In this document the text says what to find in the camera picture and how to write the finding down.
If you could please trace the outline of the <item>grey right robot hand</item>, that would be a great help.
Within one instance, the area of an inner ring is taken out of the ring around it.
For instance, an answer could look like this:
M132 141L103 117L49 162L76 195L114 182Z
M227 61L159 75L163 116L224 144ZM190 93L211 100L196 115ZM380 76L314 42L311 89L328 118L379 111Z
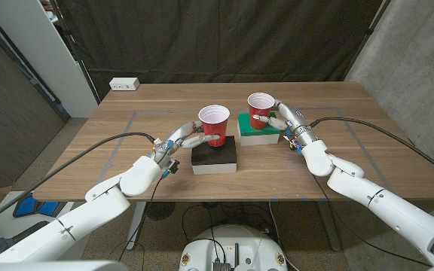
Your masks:
M279 120L275 117L266 117L257 114L253 114L252 119L284 131L284 139L296 149L304 148L318 140L299 110L280 100L275 101L272 109L276 109L286 120Z

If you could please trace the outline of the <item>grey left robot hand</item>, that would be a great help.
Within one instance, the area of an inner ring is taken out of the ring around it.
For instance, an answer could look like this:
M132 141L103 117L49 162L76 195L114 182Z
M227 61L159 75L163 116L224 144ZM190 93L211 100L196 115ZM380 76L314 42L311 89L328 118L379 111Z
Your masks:
M199 135L188 139L194 133L203 132L201 121L188 122L171 132L163 141L154 141L154 161L160 168L166 167L171 160L171 156L179 148L195 148L204 142L220 139L220 135Z

